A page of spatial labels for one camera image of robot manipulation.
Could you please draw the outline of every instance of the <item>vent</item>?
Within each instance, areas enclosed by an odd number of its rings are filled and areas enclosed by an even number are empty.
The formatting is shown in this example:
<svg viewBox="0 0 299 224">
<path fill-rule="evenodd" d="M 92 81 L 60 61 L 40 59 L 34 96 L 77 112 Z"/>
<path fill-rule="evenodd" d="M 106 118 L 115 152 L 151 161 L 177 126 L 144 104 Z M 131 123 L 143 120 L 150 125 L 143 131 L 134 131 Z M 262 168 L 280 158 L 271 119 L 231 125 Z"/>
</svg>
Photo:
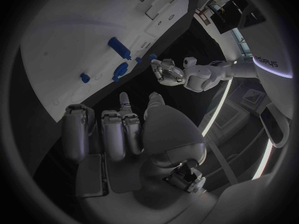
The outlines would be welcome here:
<svg viewBox="0 0 299 224">
<path fill-rule="evenodd" d="M 263 96 L 265 93 L 256 91 L 253 89 L 249 89 L 246 94 L 242 97 L 244 100 L 251 102 L 252 104 L 256 104 L 257 101 Z"/>
</svg>

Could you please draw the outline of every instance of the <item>blue object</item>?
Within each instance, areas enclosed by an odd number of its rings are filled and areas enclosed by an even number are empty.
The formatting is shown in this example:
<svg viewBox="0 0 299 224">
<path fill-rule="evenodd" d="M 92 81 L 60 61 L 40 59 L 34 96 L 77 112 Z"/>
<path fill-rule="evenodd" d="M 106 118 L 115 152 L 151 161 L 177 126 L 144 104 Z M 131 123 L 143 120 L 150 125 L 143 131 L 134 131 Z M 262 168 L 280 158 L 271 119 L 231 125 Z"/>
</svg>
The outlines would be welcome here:
<svg viewBox="0 0 299 224">
<path fill-rule="evenodd" d="M 88 83 L 90 81 L 90 77 L 88 75 L 85 75 L 84 73 L 82 73 L 80 75 L 81 77 L 81 80 L 84 82 L 84 83 Z"/>
<path fill-rule="evenodd" d="M 149 55 L 149 59 L 150 59 L 150 61 L 153 60 L 153 59 L 156 60 L 157 56 L 155 54 Z"/>
<path fill-rule="evenodd" d="M 120 64 L 118 68 L 115 69 L 114 77 L 112 78 L 112 80 L 114 80 L 115 82 L 119 81 L 118 76 L 123 76 L 128 71 L 128 66 L 129 65 L 127 64 L 127 62 Z"/>
<path fill-rule="evenodd" d="M 137 61 L 137 63 L 142 63 L 142 59 L 140 58 L 140 57 L 136 57 L 136 59 L 135 59 L 136 61 Z"/>
<path fill-rule="evenodd" d="M 111 46 L 122 58 L 131 60 L 131 52 L 116 37 L 112 37 L 109 40 L 108 45 Z"/>
</svg>

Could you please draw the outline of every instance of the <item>glowing light strip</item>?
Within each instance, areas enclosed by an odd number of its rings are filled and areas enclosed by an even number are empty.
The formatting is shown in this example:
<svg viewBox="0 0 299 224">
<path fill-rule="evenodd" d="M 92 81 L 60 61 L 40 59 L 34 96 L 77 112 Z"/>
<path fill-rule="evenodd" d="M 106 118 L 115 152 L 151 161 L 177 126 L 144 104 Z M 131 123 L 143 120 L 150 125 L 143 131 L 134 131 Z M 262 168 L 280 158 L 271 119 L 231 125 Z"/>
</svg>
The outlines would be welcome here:
<svg viewBox="0 0 299 224">
<path fill-rule="evenodd" d="M 268 141 L 268 144 L 267 144 L 267 147 L 266 147 L 266 151 L 265 151 L 264 156 L 263 156 L 263 159 L 262 159 L 262 161 L 261 161 L 261 163 L 260 163 L 260 166 L 259 166 L 259 168 L 258 168 L 256 174 L 253 176 L 252 180 L 257 179 L 257 178 L 259 178 L 259 177 L 262 175 L 262 173 L 263 173 L 263 171 L 264 171 L 264 169 L 265 169 L 265 166 L 266 166 L 266 164 L 267 164 L 267 161 L 268 161 L 268 159 L 269 159 L 271 150 L 272 150 L 272 143 L 271 143 L 271 141 L 269 140 L 269 141 Z"/>
<path fill-rule="evenodd" d="M 258 62 L 256 61 L 256 59 L 254 59 L 254 57 L 253 57 L 253 62 L 254 62 L 258 67 L 262 68 L 262 69 L 265 70 L 265 71 L 269 71 L 269 72 L 271 72 L 271 73 L 273 73 L 273 74 L 275 74 L 275 75 L 278 75 L 278 76 L 282 76 L 282 77 L 286 77 L 286 78 L 293 78 L 292 75 L 282 74 L 282 73 L 273 71 L 273 70 L 271 70 L 271 69 L 269 69 L 269 68 L 267 68 L 267 67 L 262 66 L 260 63 L 258 63 Z"/>
<path fill-rule="evenodd" d="M 219 105 L 218 105 L 218 107 L 217 107 L 215 113 L 213 114 L 211 120 L 209 121 L 207 127 L 203 130 L 203 132 L 202 132 L 202 136 L 205 136 L 205 135 L 207 134 L 207 132 L 209 131 L 209 129 L 210 129 L 210 127 L 212 126 L 213 122 L 215 121 L 217 115 L 219 114 L 219 112 L 220 112 L 220 110 L 221 110 L 221 107 L 222 107 L 222 105 L 223 105 L 223 103 L 224 103 L 224 100 L 225 100 L 225 98 L 226 98 L 226 96 L 227 96 L 227 93 L 228 93 L 228 90 L 229 90 L 231 84 L 232 84 L 232 80 L 229 80 L 228 83 L 227 83 L 227 86 L 226 86 L 226 88 L 225 88 L 224 94 L 223 94 L 223 96 L 222 96 L 222 98 L 221 98 L 221 101 L 219 102 Z"/>
</svg>

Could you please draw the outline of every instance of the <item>blue cap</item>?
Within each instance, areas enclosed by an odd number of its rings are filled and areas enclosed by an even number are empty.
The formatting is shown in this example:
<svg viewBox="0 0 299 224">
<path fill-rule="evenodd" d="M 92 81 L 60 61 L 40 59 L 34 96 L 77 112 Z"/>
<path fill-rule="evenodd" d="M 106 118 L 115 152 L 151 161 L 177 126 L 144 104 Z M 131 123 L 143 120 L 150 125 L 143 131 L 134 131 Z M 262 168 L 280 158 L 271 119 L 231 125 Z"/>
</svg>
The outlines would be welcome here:
<svg viewBox="0 0 299 224">
<path fill-rule="evenodd" d="M 153 59 L 156 60 L 157 56 L 155 54 L 149 55 L 149 59 L 150 59 L 150 61 L 153 60 Z"/>
<path fill-rule="evenodd" d="M 115 82 L 119 81 L 119 76 L 123 76 L 128 71 L 128 64 L 127 62 L 124 62 L 118 66 L 118 68 L 114 71 L 114 77 L 112 77 L 112 80 Z"/>
<path fill-rule="evenodd" d="M 142 63 L 142 59 L 140 58 L 140 57 L 136 57 L 136 59 L 135 59 L 136 61 L 137 61 L 137 63 Z"/>
<path fill-rule="evenodd" d="M 85 75 L 84 73 L 82 73 L 80 75 L 81 77 L 81 80 L 84 82 L 84 83 L 88 83 L 90 81 L 90 77 L 88 75 Z"/>
</svg>

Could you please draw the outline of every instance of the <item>led light strip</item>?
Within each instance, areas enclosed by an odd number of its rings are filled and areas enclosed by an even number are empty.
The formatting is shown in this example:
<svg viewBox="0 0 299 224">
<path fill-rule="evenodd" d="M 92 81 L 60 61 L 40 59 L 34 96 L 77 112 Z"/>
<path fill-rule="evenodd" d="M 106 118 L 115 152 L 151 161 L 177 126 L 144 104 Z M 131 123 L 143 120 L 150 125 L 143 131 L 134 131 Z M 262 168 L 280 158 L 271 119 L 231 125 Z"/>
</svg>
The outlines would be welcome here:
<svg viewBox="0 0 299 224">
<path fill-rule="evenodd" d="M 260 166 L 259 166 L 257 172 L 253 176 L 252 180 L 257 179 L 257 178 L 259 178 L 262 175 L 262 173 L 263 173 L 263 171 L 265 169 L 265 166 L 267 164 L 267 161 L 269 159 L 269 156 L 270 156 L 270 153 L 271 153 L 271 150 L 272 150 L 272 146 L 273 145 L 272 145 L 271 141 L 269 140 L 268 144 L 267 144 L 267 147 L 266 147 L 266 151 L 265 151 L 264 156 L 263 156 L 263 159 L 262 159 L 262 161 L 260 163 Z"/>
<path fill-rule="evenodd" d="M 271 72 L 271 73 L 273 73 L 273 74 L 275 74 L 275 75 L 278 75 L 278 76 L 282 76 L 282 77 L 286 77 L 286 78 L 293 78 L 292 75 L 282 74 L 282 73 L 273 71 L 273 70 L 271 70 L 271 69 L 269 69 L 269 68 L 267 68 L 267 67 L 262 66 L 260 63 L 258 63 L 258 62 L 256 61 L 256 59 L 254 59 L 254 57 L 253 57 L 253 62 L 254 62 L 258 67 L 262 68 L 262 69 L 265 70 L 265 71 L 269 71 L 269 72 Z"/>
<path fill-rule="evenodd" d="M 221 98 L 221 101 L 220 101 L 220 103 L 219 103 L 219 105 L 218 105 L 218 107 L 217 107 L 215 113 L 213 114 L 211 120 L 209 121 L 207 127 L 203 130 L 203 132 L 202 132 L 202 136 L 205 136 L 205 135 L 207 134 L 207 132 L 209 131 L 209 129 L 210 129 L 210 127 L 212 126 L 213 122 L 215 121 L 217 115 L 219 114 L 219 112 L 220 112 L 221 107 L 222 107 L 222 105 L 223 105 L 223 103 L 224 103 L 224 101 L 225 101 L 225 98 L 226 98 L 226 96 L 227 96 L 227 93 L 228 93 L 228 90 L 229 90 L 231 84 L 232 84 L 232 80 L 229 80 L 228 83 L 227 83 L 227 86 L 226 86 L 226 88 L 225 88 L 224 94 L 223 94 L 223 96 L 222 96 L 222 98 Z"/>
</svg>

